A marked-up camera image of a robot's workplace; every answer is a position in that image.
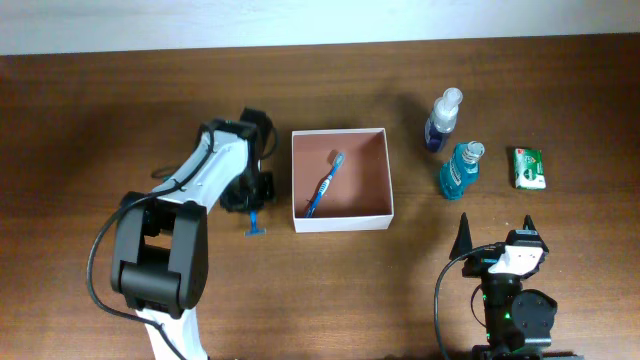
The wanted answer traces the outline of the blue disposable razor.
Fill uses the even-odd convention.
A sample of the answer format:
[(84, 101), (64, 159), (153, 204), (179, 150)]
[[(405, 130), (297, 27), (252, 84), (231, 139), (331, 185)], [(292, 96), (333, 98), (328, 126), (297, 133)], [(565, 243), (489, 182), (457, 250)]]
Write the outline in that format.
[(244, 233), (246, 237), (264, 235), (266, 233), (265, 228), (260, 228), (258, 225), (258, 212), (252, 210), (249, 212), (250, 228)]

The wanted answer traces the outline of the blue toothbrush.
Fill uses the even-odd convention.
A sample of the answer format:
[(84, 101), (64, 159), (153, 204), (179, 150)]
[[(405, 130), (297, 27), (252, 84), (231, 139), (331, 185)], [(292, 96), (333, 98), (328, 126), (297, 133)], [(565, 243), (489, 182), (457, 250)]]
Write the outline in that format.
[(333, 158), (332, 161), (332, 166), (331, 166), (331, 170), (329, 171), (328, 175), (322, 180), (322, 182), (320, 183), (320, 186), (318, 187), (314, 197), (312, 198), (309, 207), (307, 208), (304, 217), (305, 218), (311, 218), (316, 210), (316, 208), (318, 207), (322, 197), (324, 196), (324, 194), (326, 193), (326, 191), (328, 190), (328, 188), (330, 187), (331, 181), (334, 178), (336, 172), (340, 169), (340, 167), (342, 166), (342, 164), (344, 163), (345, 160), (345, 153), (344, 152), (338, 152), (335, 157)]

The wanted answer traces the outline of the blue Listerine mouthwash bottle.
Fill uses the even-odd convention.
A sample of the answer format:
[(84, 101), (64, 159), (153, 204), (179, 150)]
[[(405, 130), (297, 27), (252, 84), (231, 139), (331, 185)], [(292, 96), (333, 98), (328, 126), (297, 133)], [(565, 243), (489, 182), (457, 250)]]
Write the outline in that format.
[(479, 177), (479, 162), (485, 153), (481, 142), (458, 143), (439, 173), (440, 188), (448, 200), (457, 200)]

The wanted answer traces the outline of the clear pump bottle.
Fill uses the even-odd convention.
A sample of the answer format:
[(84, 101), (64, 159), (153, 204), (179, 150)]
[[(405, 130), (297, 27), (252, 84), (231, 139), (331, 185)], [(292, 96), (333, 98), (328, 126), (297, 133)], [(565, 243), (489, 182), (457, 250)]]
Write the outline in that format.
[(435, 100), (425, 123), (425, 144), (430, 152), (437, 153), (444, 148), (456, 126), (462, 100), (462, 91), (455, 87), (446, 89), (443, 95)]

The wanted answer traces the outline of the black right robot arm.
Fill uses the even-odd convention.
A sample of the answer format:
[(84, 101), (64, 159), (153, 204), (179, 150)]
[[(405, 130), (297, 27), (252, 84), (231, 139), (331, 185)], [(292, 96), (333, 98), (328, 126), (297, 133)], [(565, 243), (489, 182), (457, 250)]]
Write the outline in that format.
[(530, 216), (503, 242), (474, 247), (468, 218), (460, 218), (449, 255), (463, 263), (464, 278), (480, 280), (487, 343), (471, 350), (473, 359), (577, 359), (571, 352), (549, 353), (557, 302), (523, 281), (536, 274), (549, 253)]

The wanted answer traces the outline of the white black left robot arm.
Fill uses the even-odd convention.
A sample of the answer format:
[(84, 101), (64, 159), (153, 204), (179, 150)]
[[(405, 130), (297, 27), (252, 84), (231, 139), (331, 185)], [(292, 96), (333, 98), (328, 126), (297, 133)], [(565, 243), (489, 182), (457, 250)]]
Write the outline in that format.
[(196, 306), (208, 277), (207, 217), (215, 205), (250, 218), (275, 197), (273, 175), (261, 169), (277, 137), (272, 120), (246, 108), (236, 121), (202, 125), (188, 159), (151, 193), (121, 202), (111, 286), (148, 331), (158, 359), (205, 359)]

